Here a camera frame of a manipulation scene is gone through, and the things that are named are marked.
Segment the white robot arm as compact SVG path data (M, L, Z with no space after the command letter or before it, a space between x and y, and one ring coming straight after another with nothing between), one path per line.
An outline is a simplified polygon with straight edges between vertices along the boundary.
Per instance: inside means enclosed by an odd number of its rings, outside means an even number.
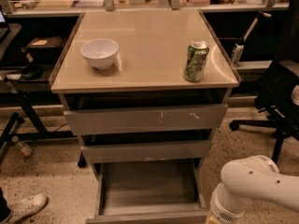
M229 161L221 168L205 224L235 224L256 201L299 211L299 177L282 175L263 155Z

